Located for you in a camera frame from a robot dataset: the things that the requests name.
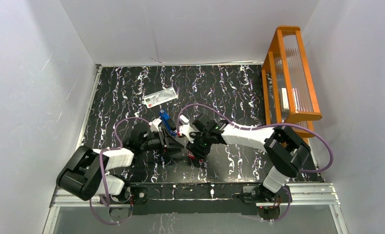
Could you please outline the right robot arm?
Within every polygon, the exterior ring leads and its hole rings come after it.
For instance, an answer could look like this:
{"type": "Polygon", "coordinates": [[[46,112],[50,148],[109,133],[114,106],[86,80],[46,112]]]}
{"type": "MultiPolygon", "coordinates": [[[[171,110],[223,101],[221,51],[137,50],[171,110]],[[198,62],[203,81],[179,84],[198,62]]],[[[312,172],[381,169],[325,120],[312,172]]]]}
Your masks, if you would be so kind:
{"type": "Polygon", "coordinates": [[[191,124],[179,127],[187,137],[187,150],[195,159],[205,159],[213,144],[243,145],[262,150],[273,166],[258,187],[244,186],[235,198],[243,202],[274,201],[291,178],[298,176],[311,155],[308,144],[290,127],[276,126],[245,130],[227,120],[216,122],[207,115],[199,115],[191,124]]]}

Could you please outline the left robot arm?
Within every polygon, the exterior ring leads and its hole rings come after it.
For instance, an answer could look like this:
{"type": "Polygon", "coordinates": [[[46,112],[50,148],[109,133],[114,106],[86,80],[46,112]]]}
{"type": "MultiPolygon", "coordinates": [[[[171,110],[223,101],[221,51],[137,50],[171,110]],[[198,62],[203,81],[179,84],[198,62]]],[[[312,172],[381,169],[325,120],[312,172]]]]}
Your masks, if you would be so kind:
{"type": "Polygon", "coordinates": [[[164,156],[180,153],[184,146],[161,127],[137,124],[122,147],[114,150],[77,148],[56,179],[56,185],[83,201],[95,195],[111,195],[119,203],[131,197],[129,181],[106,171],[129,167],[144,152],[156,151],[164,156]]]}

